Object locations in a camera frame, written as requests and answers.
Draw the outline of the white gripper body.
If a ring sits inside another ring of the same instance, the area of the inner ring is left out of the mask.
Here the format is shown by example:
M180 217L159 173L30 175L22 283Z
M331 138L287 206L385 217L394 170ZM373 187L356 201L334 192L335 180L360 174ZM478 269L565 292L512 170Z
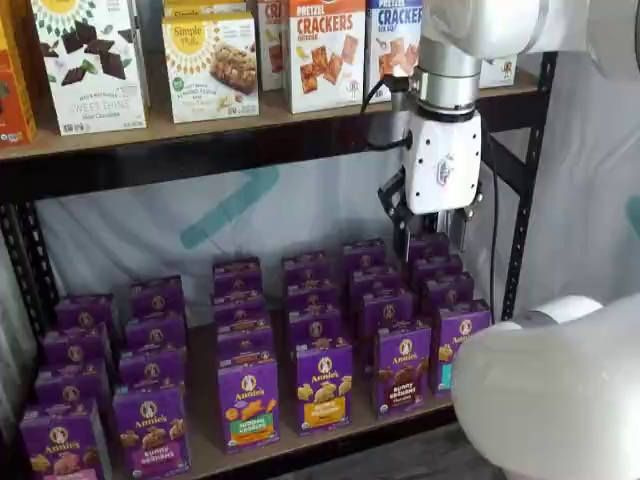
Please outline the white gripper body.
M479 112L440 114L410 107L402 153L404 192L415 215L468 207L476 197L482 150Z

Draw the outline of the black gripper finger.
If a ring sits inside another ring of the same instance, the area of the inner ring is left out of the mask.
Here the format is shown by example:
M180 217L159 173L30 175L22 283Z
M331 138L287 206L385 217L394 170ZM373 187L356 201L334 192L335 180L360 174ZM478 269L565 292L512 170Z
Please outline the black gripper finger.
M474 219L476 209L483 199L482 182L479 182L475 197L470 205L438 214L438 230L447 235L450 246L454 251L465 251L468 226Z
M408 207L405 192L405 170L401 168L377 190L380 204L393 225L393 249L398 259L407 263L412 238L425 231L424 215L414 214Z

